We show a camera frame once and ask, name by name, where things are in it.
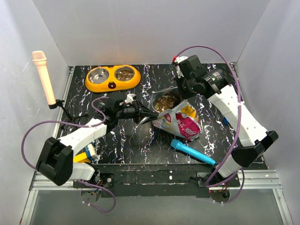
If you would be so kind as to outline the pet food bag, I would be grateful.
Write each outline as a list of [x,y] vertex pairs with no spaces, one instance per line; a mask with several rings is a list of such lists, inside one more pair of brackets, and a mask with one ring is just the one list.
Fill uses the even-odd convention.
[[178,88],[153,92],[150,109],[158,113],[152,124],[172,135],[192,141],[200,135],[200,122],[196,109],[184,99]]

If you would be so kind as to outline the metal food scoop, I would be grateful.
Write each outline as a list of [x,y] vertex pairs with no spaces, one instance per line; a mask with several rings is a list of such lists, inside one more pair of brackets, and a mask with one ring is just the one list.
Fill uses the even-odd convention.
[[143,117],[143,118],[141,119],[141,121],[138,123],[138,125],[142,125],[142,124],[151,122],[151,121],[153,121],[153,120],[156,120],[157,118],[158,118],[157,116]]

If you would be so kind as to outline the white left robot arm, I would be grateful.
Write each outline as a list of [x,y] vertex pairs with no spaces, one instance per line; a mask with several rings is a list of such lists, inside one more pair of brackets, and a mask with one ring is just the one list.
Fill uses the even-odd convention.
[[68,180],[83,180],[88,187],[96,187],[100,176],[89,163],[74,162],[74,157],[94,140],[110,133],[119,120],[132,119],[136,124],[144,124],[158,118],[158,113],[144,106],[141,101],[104,98],[99,117],[59,139],[48,138],[42,148],[36,169],[57,186]]

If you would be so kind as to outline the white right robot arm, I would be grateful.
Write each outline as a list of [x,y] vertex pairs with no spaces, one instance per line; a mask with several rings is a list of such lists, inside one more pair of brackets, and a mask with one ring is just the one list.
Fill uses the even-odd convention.
[[196,94],[205,97],[222,113],[238,135],[240,145],[212,174],[213,183],[223,186],[229,181],[230,175],[242,167],[250,166],[279,136],[276,131],[268,131],[263,127],[244,103],[238,100],[240,95],[221,69],[206,71],[196,55],[175,57],[173,63],[178,70],[175,80],[180,95],[185,99]]

